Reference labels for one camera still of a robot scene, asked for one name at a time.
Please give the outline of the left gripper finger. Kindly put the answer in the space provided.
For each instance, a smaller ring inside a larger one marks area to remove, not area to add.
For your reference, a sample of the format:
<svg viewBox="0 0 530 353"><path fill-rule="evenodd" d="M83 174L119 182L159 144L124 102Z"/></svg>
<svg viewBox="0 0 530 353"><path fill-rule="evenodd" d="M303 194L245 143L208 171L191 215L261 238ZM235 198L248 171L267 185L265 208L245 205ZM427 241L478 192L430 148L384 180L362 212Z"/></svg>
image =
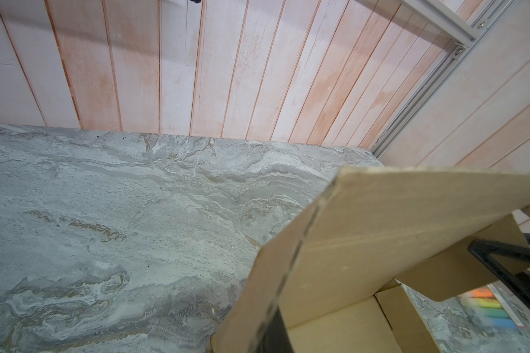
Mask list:
<svg viewBox="0 0 530 353"><path fill-rule="evenodd" d="M258 345L258 353L293 353L288 332L281 311L275 312L266 332Z"/></svg>

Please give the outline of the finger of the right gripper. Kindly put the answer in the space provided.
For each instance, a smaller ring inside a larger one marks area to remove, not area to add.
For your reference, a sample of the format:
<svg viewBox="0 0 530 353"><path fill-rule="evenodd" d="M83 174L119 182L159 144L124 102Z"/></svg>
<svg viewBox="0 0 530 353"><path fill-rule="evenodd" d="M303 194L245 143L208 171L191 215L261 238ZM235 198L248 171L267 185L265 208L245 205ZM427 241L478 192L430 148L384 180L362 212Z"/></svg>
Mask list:
<svg viewBox="0 0 530 353"><path fill-rule="evenodd" d="M530 238L526 241L517 246L478 239L468 251L530 310Z"/></svg>

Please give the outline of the brown cardboard box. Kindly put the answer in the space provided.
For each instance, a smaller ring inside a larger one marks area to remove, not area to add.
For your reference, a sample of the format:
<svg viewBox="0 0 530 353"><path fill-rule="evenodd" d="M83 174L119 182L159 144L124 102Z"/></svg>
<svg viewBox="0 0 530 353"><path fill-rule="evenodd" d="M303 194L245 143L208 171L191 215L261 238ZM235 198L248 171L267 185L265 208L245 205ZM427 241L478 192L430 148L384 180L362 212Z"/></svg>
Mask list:
<svg viewBox="0 0 530 353"><path fill-rule="evenodd" d="M468 246L528 242L530 174L344 167L263 245L210 352L258 352L279 309L294 352L437 352L411 288L441 302L499 281Z"/></svg>

